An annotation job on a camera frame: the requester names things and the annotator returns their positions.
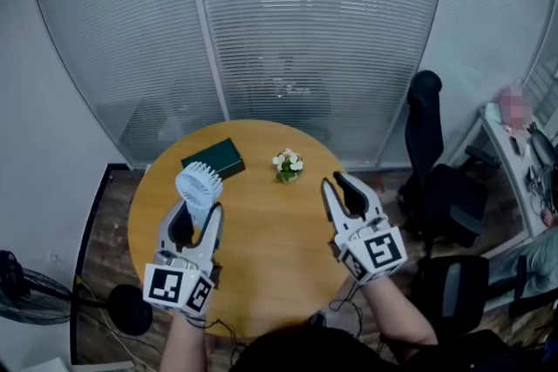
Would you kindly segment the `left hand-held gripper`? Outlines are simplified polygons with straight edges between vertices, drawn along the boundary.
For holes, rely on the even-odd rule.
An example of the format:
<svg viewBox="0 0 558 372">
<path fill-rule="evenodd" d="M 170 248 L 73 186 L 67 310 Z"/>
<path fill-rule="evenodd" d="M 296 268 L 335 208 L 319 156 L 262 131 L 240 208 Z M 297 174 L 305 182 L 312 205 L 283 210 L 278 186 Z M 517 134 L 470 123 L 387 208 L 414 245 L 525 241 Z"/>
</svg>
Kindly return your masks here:
<svg viewBox="0 0 558 372">
<path fill-rule="evenodd" d="M 211 279 L 213 256 L 219 248 L 224 210 L 216 202 L 209 210 L 201 235 L 190 245 L 194 224 L 184 200 L 179 200 L 159 227 L 159 248 L 146 264 L 144 301 L 189 317 L 204 317 L 215 289 Z"/>
</svg>

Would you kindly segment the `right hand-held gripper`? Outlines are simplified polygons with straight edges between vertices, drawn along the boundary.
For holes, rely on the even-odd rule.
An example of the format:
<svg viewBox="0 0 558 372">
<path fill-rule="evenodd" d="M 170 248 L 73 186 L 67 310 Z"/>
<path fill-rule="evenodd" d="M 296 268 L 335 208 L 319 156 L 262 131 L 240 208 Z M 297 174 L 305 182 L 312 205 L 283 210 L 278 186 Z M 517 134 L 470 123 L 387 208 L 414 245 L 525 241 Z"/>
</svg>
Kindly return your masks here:
<svg viewBox="0 0 558 372">
<path fill-rule="evenodd" d="M 370 186 L 347 172 L 334 172 L 333 177 L 344 193 L 344 204 L 327 178 L 321 182 L 321 194 L 335 229 L 330 242 L 335 259 L 359 286 L 392 274 L 408 259 L 400 230 L 390 224 Z"/>
</svg>

